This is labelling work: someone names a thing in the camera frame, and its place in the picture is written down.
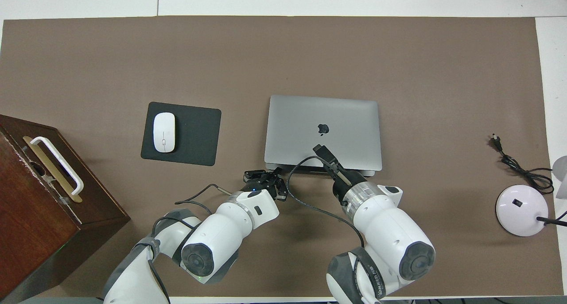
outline computer mouse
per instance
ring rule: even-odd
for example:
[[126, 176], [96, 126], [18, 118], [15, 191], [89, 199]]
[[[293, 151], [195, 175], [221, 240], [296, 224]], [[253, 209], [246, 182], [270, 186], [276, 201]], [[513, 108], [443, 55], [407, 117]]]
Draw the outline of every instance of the computer mouse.
[[155, 115], [154, 147], [163, 153], [171, 152], [175, 148], [175, 116], [171, 112]]

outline white table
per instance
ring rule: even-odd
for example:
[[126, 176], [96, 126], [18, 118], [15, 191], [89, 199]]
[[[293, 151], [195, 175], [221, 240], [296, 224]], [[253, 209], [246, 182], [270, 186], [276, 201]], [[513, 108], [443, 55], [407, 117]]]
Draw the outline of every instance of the white table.
[[[2, 20], [157, 15], [536, 17], [549, 159], [552, 164], [558, 157], [567, 155], [567, 0], [0, 0]], [[567, 201], [556, 199], [555, 213], [559, 215], [565, 210]], [[563, 292], [567, 294], [567, 228], [557, 229]], [[172, 303], [221, 300], [235, 303], [252, 299], [177, 297]], [[305, 300], [330, 298], [253, 299], [255, 302]]]

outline silver laptop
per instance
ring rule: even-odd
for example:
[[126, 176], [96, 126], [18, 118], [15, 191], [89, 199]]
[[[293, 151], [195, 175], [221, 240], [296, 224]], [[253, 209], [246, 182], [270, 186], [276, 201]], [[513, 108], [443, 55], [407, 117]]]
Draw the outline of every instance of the silver laptop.
[[[326, 146], [343, 167], [365, 176], [382, 169], [378, 105], [375, 101], [274, 95], [270, 98], [264, 161], [288, 168]], [[322, 163], [304, 163], [322, 171]]]

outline brown table mat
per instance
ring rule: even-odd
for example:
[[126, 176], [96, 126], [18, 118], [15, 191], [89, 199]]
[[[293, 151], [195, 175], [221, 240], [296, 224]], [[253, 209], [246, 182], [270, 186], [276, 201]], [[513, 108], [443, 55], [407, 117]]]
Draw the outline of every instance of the brown table mat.
[[[498, 133], [525, 167], [549, 166], [534, 19], [18, 20], [4, 22], [1, 52], [0, 112], [59, 128], [132, 217], [51, 296], [98, 296], [174, 201], [211, 182], [235, 191], [243, 171], [264, 168], [271, 94], [378, 102], [384, 168], [371, 180], [404, 190], [400, 207], [437, 250], [431, 273], [393, 295], [563, 293], [555, 228], [519, 238], [498, 224], [496, 197], [524, 181], [486, 144]], [[151, 101], [223, 112], [213, 167], [140, 157]], [[304, 201], [342, 214], [330, 187], [320, 175], [292, 181]], [[326, 267], [356, 235], [295, 201], [278, 206], [220, 284], [158, 259], [169, 294], [330, 296]]]

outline black cable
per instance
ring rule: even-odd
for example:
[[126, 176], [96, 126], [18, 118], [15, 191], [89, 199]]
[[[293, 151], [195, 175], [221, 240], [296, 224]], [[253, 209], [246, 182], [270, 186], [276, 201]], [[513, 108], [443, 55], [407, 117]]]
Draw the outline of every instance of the black cable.
[[177, 221], [177, 222], [183, 224], [184, 226], [190, 228], [191, 230], [194, 230], [194, 229], [195, 229], [194, 226], [191, 226], [191, 225], [189, 225], [188, 223], [186, 223], [185, 221], [182, 221], [182, 220], [180, 220], [180, 219], [176, 219], [176, 218], [173, 218], [173, 217], [161, 217], [161, 218], [157, 219], [157, 220], [154, 222], [154, 226], [151, 228], [151, 237], [152, 237], [152, 238], [155, 238], [155, 228], [158, 226], [158, 223], [160, 223], [160, 221], [165, 220], [165, 219], [170, 219], [170, 220]]
[[502, 304], [510, 304], [508, 302], [504, 302], [503, 300], [500, 300], [500, 298], [494, 298], [495, 300], [497, 300], [498, 302], [502, 303]]
[[226, 191], [225, 189], [223, 189], [222, 187], [219, 187], [218, 185], [216, 185], [216, 184], [214, 184], [214, 183], [211, 183], [211, 184], [207, 185], [207, 186], [205, 187], [205, 189], [202, 189], [201, 191], [199, 191], [196, 195], [194, 195], [194, 196], [192, 196], [192, 197], [190, 197], [190, 198], [188, 198], [188, 199], [185, 199], [185, 200], [183, 200], [183, 201], [177, 201], [177, 202], [174, 203], [174, 204], [181, 204], [181, 203], [186, 203], [187, 201], [191, 201], [192, 199], [198, 197], [199, 195], [201, 195], [201, 193], [203, 193], [203, 192], [205, 192], [207, 189], [209, 189], [209, 187], [215, 187], [215, 189], [217, 189], [217, 190], [219, 190], [219, 191], [221, 191], [221, 192], [223, 192], [223, 193], [227, 193], [227, 191]]
[[506, 164], [510, 169], [519, 173], [522, 177], [526, 178], [528, 184], [531, 185], [534, 189], [539, 191], [539, 193], [543, 195], [548, 195], [549, 193], [553, 193], [553, 181], [550, 177], [546, 177], [545, 175], [541, 175], [539, 173], [533, 173], [533, 171], [544, 170], [544, 171], [551, 171], [549, 168], [535, 168], [531, 170], [524, 170], [520, 167], [520, 164], [516, 159], [510, 157], [509, 155], [505, 154], [502, 150], [502, 144], [500, 143], [500, 137], [492, 134], [492, 139], [490, 139], [496, 150], [500, 152], [502, 155], [502, 159], [500, 160], [502, 163]]
[[154, 262], [152, 262], [151, 260], [148, 260], [148, 265], [150, 266], [150, 271], [151, 271], [151, 273], [154, 275], [155, 280], [158, 281], [159, 288], [162, 289], [162, 293], [163, 293], [163, 295], [166, 297], [167, 302], [168, 302], [169, 304], [171, 304], [171, 302], [170, 302], [170, 296], [169, 296], [169, 294], [167, 293], [166, 286], [163, 284], [162, 279], [159, 277], [158, 272], [155, 270]]
[[197, 201], [177, 201], [175, 204], [182, 204], [182, 203], [190, 203], [190, 204], [198, 205], [199, 207], [205, 209], [207, 213], [209, 213], [209, 215], [212, 214], [211, 210], [208, 207], [206, 207], [206, 205], [202, 203], [198, 203]]
[[558, 217], [558, 218], [555, 219], [555, 220], [561, 220], [561, 218], [562, 218], [562, 217], [565, 217], [565, 215], [567, 215], [567, 211], [565, 211], [560, 217]]
[[289, 187], [289, 181], [291, 180], [291, 176], [292, 176], [293, 173], [297, 170], [297, 168], [300, 167], [300, 165], [302, 165], [303, 163], [305, 163], [305, 161], [308, 161], [308, 160], [311, 160], [311, 159], [318, 159], [318, 160], [320, 160], [324, 165], [330, 167], [330, 165], [329, 165], [329, 163], [328, 163], [327, 161], [321, 159], [321, 158], [318, 157], [318, 156], [309, 156], [309, 157], [306, 157], [306, 158], [303, 159], [301, 162], [299, 162], [297, 165], [295, 165], [295, 167], [293, 167], [293, 169], [291, 169], [291, 171], [289, 172], [289, 175], [288, 175], [288, 177], [287, 177], [287, 182], [286, 182], [287, 192], [289, 193], [289, 195], [291, 195], [291, 197], [292, 197], [293, 199], [295, 199], [295, 201], [299, 202], [300, 204], [305, 205], [306, 207], [309, 207], [309, 208], [311, 208], [311, 209], [313, 209], [313, 210], [315, 210], [315, 211], [319, 211], [320, 213], [324, 213], [324, 214], [326, 214], [326, 215], [328, 215], [328, 216], [330, 216], [330, 217], [334, 217], [335, 219], [337, 219], [337, 220], [339, 220], [339, 221], [341, 221], [341, 222], [343, 222], [343, 223], [346, 223], [346, 224], [347, 224], [348, 226], [350, 226], [350, 227], [354, 230], [354, 232], [358, 235], [358, 238], [360, 239], [360, 244], [361, 244], [362, 247], [364, 247], [364, 240], [362, 239], [362, 235], [361, 235], [360, 232], [357, 230], [357, 228], [354, 227], [354, 225], [352, 225], [350, 222], [348, 222], [347, 220], [345, 220], [345, 219], [343, 219], [343, 218], [341, 218], [341, 217], [339, 217], [339, 216], [337, 216], [337, 215], [334, 215], [334, 214], [332, 214], [332, 213], [330, 213], [330, 212], [324, 211], [324, 210], [322, 210], [322, 209], [320, 209], [320, 208], [318, 208], [318, 207], [314, 207], [313, 205], [310, 205], [310, 204], [308, 204], [308, 203], [305, 203], [304, 201], [301, 201], [300, 199], [296, 198], [295, 195], [293, 195], [293, 193], [291, 192], [290, 187]]

